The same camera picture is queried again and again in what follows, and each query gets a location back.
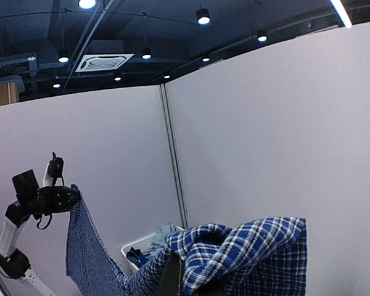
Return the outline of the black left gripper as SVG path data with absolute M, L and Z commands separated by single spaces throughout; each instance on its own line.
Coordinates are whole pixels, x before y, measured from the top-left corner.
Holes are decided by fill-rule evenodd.
M 69 212 L 81 199 L 81 192 L 73 185 L 46 186 L 38 189 L 33 206 L 34 215 L 50 215 Z

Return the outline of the blue checked shirt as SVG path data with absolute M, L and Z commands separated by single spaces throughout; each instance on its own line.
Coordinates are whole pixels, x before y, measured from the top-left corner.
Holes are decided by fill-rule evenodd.
M 184 295 L 305 295 L 306 220 L 269 217 L 203 224 L 166 237 L 166 247 L 127 276 L 105 248 L 83 200 L 70 211 L 66 274 L 83 295 L 153 295 L 170 254 L 184 261 Z

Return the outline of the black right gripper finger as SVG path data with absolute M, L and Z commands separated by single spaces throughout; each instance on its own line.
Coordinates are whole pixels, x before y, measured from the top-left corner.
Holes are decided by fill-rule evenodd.
M 183 296 L 184 261 L 171 253 L 153 296 Z

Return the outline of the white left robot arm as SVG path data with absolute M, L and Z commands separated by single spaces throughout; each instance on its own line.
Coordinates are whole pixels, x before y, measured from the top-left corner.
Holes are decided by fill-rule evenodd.
M 18 188 L 15 191 L 17 200 L 7 207 L 0 235 L 0 272 L 5 278 L 35 289 L 40 295 L 54 295 L 33 271 L 28 257 L 17 248 L 17 242 L 31 216 L 38 221 L 48 216 L 51 221 L 54 214 L 69 212 L 81 200 L 81 192 L 75 185 Z

